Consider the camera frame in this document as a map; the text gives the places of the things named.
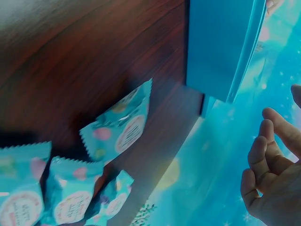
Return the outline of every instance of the snowflake pattern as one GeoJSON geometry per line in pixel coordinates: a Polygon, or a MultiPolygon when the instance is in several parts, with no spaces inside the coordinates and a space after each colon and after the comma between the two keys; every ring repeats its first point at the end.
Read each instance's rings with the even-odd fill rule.
{"type": "Polygon", "coordinates": [[[247,212],[243,215],[243,220],[247,223],[251,220],[251,215],[247,212]]]}
{"type": "Polygon", "coordinates": [[[228,223],[228,222],[223,223],[223,226],[230,226],[230,225],[231,225],[231,223],[228,223]]]}

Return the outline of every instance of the candy wrapper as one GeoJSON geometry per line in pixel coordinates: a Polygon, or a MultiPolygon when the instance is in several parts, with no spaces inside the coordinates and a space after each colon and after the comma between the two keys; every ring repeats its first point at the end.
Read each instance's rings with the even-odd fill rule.
{"type": "Polygon", "coordinates": [[[103,162],[84,162],[55,157],[46,181],[42,225],[75,223],[84,218],[94,185],[103,174],[103,162]]]}
{"type": "Polygon", "coordinates": [[[0,149],[0,225],[32,226],[44,210],[40,178],[51,143],[0,149]]]}
{"type": "Polygon", "coordinates": [[[85,215],[85,225],[105,226],[107,220],[114,217],[126,202],[133,182],[130,175],[121,171],[93,200],[85,215]]]}
{"type": "Polygon", "coordinates": [[[80,131],[91,159],[107,164],[142,135],[149,110],[151,85],[152,79],[80,131]]]}

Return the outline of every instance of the yellow light spot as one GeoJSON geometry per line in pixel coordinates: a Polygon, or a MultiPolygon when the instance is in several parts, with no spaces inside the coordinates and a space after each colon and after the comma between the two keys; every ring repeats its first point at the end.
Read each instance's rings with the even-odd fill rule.
{"type": "Polygon", "coordinates": [[[180,175],[179,161],[177,158],[174,158],[174,160],[167,168],[165,174],[159,181],[157,188],[160,190],[167,189],[179,179],[179,175],[180,175]]]}

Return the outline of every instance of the wood grain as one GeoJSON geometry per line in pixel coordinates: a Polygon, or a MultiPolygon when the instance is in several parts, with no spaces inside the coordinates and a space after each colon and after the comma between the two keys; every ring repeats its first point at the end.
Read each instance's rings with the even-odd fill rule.
{"type": "Polygon", "coordinates": [[[2,137],[82,156],[78,130],[153,78],[144,134],[112,163],[135,183],[110,226],[130,224],[199,115],[202,95],[184,85],[187,17],[184,0],[0,2],[2,137]]]}

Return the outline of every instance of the blue patterned fabric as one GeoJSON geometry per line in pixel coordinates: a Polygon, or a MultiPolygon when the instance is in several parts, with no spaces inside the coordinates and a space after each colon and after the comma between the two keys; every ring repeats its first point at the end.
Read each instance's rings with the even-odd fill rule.
{"type": "MultiPolygon", "coordinates": [[[[240,195],[247,153],[261,112],[272,107],[301,128],[290,86],[301,83],[301,2],[286,3],[263,25],[234,104],[216,102],[199,118],[179,153],[131,226],[261,226],[240,195]]],[[[284,154],[296,161],[277,138],[284,154]]]]}

